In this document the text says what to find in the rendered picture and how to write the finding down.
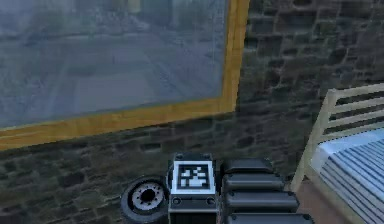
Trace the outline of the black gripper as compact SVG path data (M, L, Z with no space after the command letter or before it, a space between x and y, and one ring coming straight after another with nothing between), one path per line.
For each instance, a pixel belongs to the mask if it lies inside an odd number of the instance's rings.
M128 183L120 197L123 224L168 224L169 191L162 176L142 176Z

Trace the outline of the yellow framed window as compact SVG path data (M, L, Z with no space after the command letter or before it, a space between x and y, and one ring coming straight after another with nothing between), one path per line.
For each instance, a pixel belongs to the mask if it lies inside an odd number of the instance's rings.
M0 0L0 151L231 112L250 0Z

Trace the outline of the cream bed with striped cover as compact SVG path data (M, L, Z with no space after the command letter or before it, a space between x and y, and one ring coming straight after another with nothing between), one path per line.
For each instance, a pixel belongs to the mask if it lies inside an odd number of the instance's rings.
M351 224L384 224L384 83L330 89L290 184L305 179Z

